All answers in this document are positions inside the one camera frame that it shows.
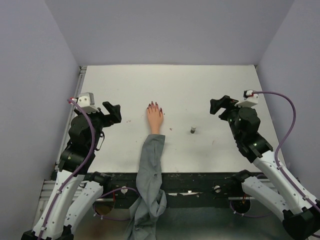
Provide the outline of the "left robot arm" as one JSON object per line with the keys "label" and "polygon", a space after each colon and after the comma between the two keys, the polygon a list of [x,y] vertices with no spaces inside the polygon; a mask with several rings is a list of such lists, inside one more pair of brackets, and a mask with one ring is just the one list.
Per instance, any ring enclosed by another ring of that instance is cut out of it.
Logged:
{"label": "left robot arm", "polygon": [[122,121],[120,105],[108,101],[103,114],[88,97],[70,98],[76,116],[70,123],[69,141],[60,155],[54,188],[48,203],[33,229],[22,235],[23,240],[72,240],[79,222],[93,202],[107,197],[111,191],[111,178],[95,172],[89,179],[84,192],[74,199],[75,193],[85,179],[95,158],[100,139],[104,139],[103,128]]}

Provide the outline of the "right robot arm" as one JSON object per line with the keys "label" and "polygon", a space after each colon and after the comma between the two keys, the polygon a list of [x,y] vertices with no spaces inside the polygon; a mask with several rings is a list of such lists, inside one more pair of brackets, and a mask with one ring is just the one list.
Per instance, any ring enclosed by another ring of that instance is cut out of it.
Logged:
{"label": "right robot arm", "polygon": [[210,114],[224,110],[219,118],[228,122],[239,152],[265,175],[275,190],[243,170],[234,176],[230,191],[236,196],[253,197],[278,217],[294,240],[305,240],[320,230],[320,201],[279,161],[279,151],[259,134],[261,120],[253,108],[259,101],[258,93],[246,90],[243,96],[243,101],[228,95],[211,99]]}

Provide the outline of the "grey sleeve forearm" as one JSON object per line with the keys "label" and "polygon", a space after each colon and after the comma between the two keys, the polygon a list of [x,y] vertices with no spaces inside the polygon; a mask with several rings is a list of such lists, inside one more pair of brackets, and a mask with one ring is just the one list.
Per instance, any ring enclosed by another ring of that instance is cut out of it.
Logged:
{"label": "grey sleeve forearm", "polygon": [[162,186],[161,156],[165,136],[150,134],[143,143],[136,176],[137,200],[129,208],[125,240],[155,240],[156,225],[165,212],[167,198]]}

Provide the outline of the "mannequin hand with painted nails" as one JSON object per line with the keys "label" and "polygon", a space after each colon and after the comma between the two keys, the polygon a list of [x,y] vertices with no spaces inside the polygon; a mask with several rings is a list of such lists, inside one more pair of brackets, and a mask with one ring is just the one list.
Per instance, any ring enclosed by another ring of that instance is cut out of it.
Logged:
{"label": "mannequin hand with painted nails", "polygon": [[153,135],[159,135],[161,133],[161,127],[164,121],[164,113],[157,102],[151,102],[148,104],[147,121],[150,128],[150,133]]}

